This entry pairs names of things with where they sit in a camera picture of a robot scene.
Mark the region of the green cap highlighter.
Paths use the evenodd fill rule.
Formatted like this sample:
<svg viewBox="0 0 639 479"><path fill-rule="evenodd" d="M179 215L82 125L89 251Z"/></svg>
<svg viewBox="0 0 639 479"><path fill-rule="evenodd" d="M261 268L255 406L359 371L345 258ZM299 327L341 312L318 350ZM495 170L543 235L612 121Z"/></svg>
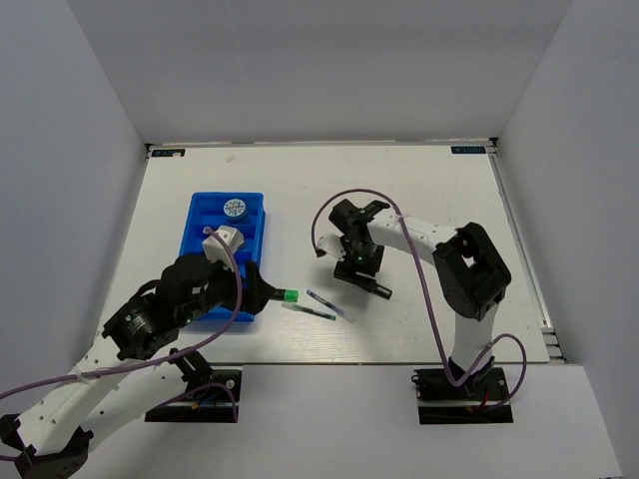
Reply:
<svg viewBox="0 0 639 479"><path fill-rule="evenodd" d="M299 292L295 289L277 288L272 296L272 300L296 303L299 300Z"/></svg>

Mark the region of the green refill pen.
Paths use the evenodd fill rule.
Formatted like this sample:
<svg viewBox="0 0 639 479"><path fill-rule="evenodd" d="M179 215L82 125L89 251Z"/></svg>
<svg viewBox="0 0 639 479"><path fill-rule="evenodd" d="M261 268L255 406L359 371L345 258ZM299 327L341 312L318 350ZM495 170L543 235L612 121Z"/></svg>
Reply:
<svg viewBox="0 0 639 479"><path fill-rule="evenodd" d="M313 309L307 306L300 305L298 303L293 302L283 302L282 307L291 311L295 311L298 313L303 313L307 315L312 315L314 317L319 317L326 320L336 321L336 316L330 314L328 312L320 311L317 309Z"/></svg>

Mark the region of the blue ink refill pen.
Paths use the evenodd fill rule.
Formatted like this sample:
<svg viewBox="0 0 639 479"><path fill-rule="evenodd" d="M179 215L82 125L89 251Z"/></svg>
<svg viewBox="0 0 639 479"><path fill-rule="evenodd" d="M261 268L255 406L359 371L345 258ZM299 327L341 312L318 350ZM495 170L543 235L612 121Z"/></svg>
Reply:
<svg viewBox="0 0 639 479"><path fill-rule="evenodd" d="M327 299L323 298L316 292L308 289L307 295L311 297L312 299L314 299L315 301L322 304L323 306L325 306L326 308L328 308L329 310L331 310L332 312L334 312L338 317L346 320L347 322L354 323L354 318L349 313L347 313L345 310L343 310L339 306L328 301Z"/></svg>

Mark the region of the blue cleaning gel jar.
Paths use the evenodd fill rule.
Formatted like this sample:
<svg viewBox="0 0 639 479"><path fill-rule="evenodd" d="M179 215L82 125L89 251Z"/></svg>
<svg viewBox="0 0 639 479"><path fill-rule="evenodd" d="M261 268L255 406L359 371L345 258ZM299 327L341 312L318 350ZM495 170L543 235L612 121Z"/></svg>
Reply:
<svg viewBox="0 0 639 479"><path fill-rule="evenodd" d="M232 223L241 223L249 216L249 207L242 198L231 198L223 205L225 219Z"/></svg>

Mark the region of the purple cap highlighter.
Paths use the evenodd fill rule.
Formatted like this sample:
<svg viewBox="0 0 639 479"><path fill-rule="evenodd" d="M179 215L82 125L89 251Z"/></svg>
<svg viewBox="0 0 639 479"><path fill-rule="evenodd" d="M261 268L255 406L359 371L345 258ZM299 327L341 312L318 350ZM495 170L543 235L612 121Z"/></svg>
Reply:
<svg viewBox="0 0 639 479"><path fill-rule="evenodd" d="M372 293L386 300L389 300L392 296L392 291L380 284L374 287Z"/></svg>

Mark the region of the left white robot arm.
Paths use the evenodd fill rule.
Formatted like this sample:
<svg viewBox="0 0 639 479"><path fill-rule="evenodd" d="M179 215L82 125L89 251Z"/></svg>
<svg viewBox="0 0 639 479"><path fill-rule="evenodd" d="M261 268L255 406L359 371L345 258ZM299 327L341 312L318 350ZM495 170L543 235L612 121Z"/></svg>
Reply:
<svg viewBox="0 0 639 479"><path fill-rule="evenodd" d="M211 371L196 346L158 350L210 310L261 312L285 292L260 275L250 261L238 268L232 256L215 262L186 254L150 280L104 324L91 348L52 390L28 410L1 419L2 442L23 478L69 478L89 453L146 411L186 394L205 395Z"/></svg>

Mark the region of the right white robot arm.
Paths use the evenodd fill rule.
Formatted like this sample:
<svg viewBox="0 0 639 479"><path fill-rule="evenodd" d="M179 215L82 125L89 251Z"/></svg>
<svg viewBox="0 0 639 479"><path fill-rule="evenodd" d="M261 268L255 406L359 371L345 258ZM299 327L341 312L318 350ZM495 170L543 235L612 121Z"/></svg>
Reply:
<svg viewBox="0 0 639 479"><path fill-rule="evenodd" d="M417 268L425 263L435 268L455 314L453 348L440 355L444 374L462 397L483 390L494 364L494 317L512 281L486 230L477 223L452 229L411 219L390 199L364 207L342 200L328 220L335 233L311 238L317 256L334 258L336 279L389 299L391 290L375 279L387 248L410 255Z"/></svg>

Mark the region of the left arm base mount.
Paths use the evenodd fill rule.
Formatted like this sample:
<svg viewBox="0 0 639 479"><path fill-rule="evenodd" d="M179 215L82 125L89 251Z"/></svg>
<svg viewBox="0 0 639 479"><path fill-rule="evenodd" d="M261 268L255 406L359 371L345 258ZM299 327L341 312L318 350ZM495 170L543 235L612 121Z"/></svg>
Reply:
<svg viewBox="0 0 639 479"><path fill-rule="evenodd" d="M239 420L243 369L214 368L202 383L187 385L174 402L155 407L147 423L233 424Z"/></svg>

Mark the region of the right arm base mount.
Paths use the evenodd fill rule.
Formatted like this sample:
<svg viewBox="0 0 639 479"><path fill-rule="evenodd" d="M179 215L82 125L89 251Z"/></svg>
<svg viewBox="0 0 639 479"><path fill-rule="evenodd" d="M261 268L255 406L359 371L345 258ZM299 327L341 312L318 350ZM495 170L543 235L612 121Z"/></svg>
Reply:
<svg viewBox="0 0 639 479"><path fill-rule="evenodd" d="M513 423L509 403L496 404L509 395L502 368L493 368L467 388L453 387L442 369L416 369L415 386L420 425L470 425Z"/></svg>

